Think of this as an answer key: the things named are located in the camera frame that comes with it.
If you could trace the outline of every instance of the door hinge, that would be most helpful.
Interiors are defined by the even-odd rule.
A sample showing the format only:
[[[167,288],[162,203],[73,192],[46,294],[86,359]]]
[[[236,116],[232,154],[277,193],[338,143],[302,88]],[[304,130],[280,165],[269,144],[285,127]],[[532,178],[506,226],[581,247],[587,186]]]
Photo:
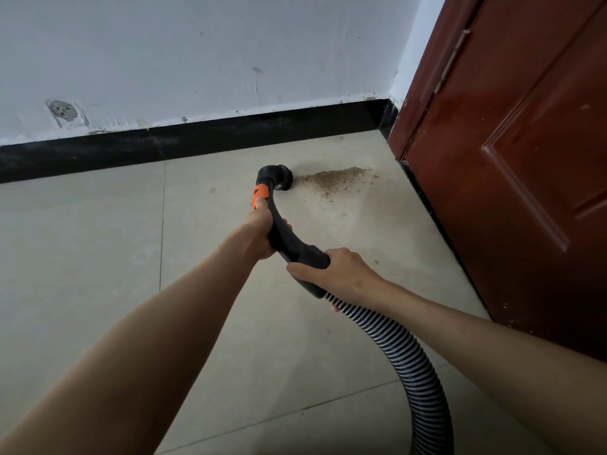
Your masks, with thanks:
[[[451,71],[451,67],[453,67],[455,60],[457,59],[457,56],[459,55],[459,52],[461,51],[461,47],[466,42],[466,38],[468,37],[469,34],[470,34],[469,28],[462,30],[461,34],[459,34],[459,38],[457,40],[457,43],[455,44],[455,47],[453,48],[451,57],[447,61],[447,65],[445,65],[445,68],[441,74],[441,79],[438,82],[438,84],[436,85],[436,87],[434,88],[435,94],[443,88],[443,85],[444,85],[445,81],[447,80],[447,76],[449,76],[449,72]]]

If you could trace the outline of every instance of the black vacuum hose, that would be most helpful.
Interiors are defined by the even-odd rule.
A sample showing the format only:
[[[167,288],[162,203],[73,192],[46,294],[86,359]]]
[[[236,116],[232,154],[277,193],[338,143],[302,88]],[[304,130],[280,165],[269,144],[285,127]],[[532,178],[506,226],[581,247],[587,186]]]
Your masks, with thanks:
[[[288,190],[292,180],[292,173],[285,166],[261,168],[253,192],[253,207],[257,197],[267,200],[274,220],[268,240],[287,262],[295,261],[324,269],[331,262],[329,256],[295,236],[276,209],[274,190]],[[401,380],[411,410],[413,437],[410,453],[452,454],[453,427],[449,404],[434,367],[415,337],[393,319],[370,309],[345,303],[310,282],[297,282],[315,297],[326,298],[339,308],[358,324],[387,356]]]

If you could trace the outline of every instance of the left hand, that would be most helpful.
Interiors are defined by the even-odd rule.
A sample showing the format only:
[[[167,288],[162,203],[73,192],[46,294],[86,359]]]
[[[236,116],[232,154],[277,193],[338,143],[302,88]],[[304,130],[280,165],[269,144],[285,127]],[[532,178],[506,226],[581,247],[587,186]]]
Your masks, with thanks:
[[[272,223],[272,213],[269,211],[268,203],[263,198],[257,198],[255,209],[247,214],[242,228],[247,230],[247,234],[251,237],[251,252],[259,260],[266,259],[276,252],[268,241],[268,233],[272,229]],[[285,223],[289,229],[292,229],[286,220]]]

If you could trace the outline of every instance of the door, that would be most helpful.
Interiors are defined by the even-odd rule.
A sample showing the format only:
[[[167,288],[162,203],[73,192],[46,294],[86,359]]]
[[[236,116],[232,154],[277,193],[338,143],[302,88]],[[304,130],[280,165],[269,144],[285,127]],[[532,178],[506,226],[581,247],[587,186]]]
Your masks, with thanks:
[[[406,160],[497,322],[607,360],[605,0],[484,0]]]

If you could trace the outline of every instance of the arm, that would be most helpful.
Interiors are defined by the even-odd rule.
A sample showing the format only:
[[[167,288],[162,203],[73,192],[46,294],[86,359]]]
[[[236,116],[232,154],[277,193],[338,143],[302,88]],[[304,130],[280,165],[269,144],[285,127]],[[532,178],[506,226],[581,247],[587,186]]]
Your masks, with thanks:
[[[272,254],[271,226],[258,199],[207,259],[97,341],[0,440],[0,454],[152,454],[253,266]]]
[[[287,270],[400,322],[558,451],[607,452],[606,364],[422,298],[348,249],[327,253],[325,270],[298,263]]]

